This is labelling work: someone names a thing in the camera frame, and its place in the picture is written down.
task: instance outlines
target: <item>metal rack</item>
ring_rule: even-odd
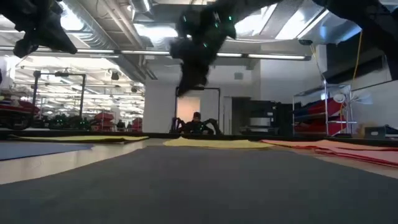
[[[347,121],[330,121],[329,120],[329,114],[328,114],[328,100],[330,97],[330,94],[336,91],[340,91],[346,87],[349,87],[349,93],[345,95],[346,97],[346,119]],[[350,104],[350,100],[351,100],[351,85],[345,85],[345,84],[328,84],[326,83],[326,81],[323,82],[322,86],[318,86],[316,88],[312,88],[310,90],[307,91],[303,91],[301,93],[298,93],[296,95],[293,96],[293,111],[295,110],[295,103],[297,102],[295,99],[297,97],[306,97],[306,96],[321,96],[321,94],[324,93],[325,94],[325,112],[322,113],[317,113],[317,114],[308,114],[308,115],[304,115],[304,116],[295,116],[294,113],[292,113],[293,116],[293,134],[296,134],[295,131],[295,122],[303,120],[303,119],[308,119],[308,118],[321,118],[321,117],[325,117],[325,121],[326,121],[326,130],[325,132],[322,133],[303,133],[303,132],[299,132],[300,134],[326,134],[327,136],[329,136],[329,124],[330,123],[343,123],[343,124],[347,124],[347,133],[348,133],[348,125],[350,124],[350,131],[351,133],[353,132],[353,124],[356,124],[356,121],[353,121],[353,110]]]

